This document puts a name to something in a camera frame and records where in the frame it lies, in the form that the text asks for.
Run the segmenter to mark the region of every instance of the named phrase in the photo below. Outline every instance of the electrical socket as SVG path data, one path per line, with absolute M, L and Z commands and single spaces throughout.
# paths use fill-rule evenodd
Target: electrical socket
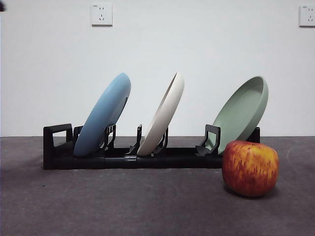
M 300 27 L 315 27 L 315 5 L 303 5 L 299 7 Z
M 94 4 L 91 6 L 92 26 L 113 25 L 113 5 L 111 3 Z

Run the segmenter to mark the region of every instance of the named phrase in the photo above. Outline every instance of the blue plate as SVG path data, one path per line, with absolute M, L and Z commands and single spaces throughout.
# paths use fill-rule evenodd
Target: blue plate
M 100 147 L 100 140 L 105 128 L 116 124 L 131 90 L 129 77 L 122 73 L 107 87 L 85 122 L 73 154 L 77 157 L 87 156 Z

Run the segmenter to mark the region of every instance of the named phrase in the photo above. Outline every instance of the floor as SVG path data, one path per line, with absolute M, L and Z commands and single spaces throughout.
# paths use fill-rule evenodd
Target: floor
M 278 152 L 280 175 L 249 199 L 224 186 L 220 169 L 43 171 L 41 137 L 1 138 L 1 235 L 314 236 L 315 137 L 262 143 Z

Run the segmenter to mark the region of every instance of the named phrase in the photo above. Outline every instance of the apple skin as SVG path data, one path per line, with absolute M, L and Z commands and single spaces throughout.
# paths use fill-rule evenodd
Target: apple skin
M 247 197 L 268 193 L 277 182 L 278 154 L 272 148 L 246 141 L 226 145 L 222 160 L 222 176 L 228 187 Z

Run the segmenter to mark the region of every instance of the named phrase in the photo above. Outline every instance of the plate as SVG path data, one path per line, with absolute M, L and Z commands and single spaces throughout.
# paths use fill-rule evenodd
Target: plate
M 151 122 L 149 131 L 138 149 L 138 156 L 151 154 L 160 143 L 163 134 L 170 124 L 184 91 L 184 80 L 177 72 L 171 81 L 157 112 Z
M 116 124 L 127 103 L 130 90 L 131 83 L 125 73 L 121 73 L 110 83 L 81 130 L 74 147 L 74 156 L 87 156 L 99 149 L 105 128 Z
M 219 154 L 234 140 L 246 140 L 257 127 L 268 101 L 268 86 L 260 77 L 245 82 L 229 98 L 215 119 L 213 125 L 221 128 Z M 215 137 L 209 136 L 206 148 L 211 149 Z

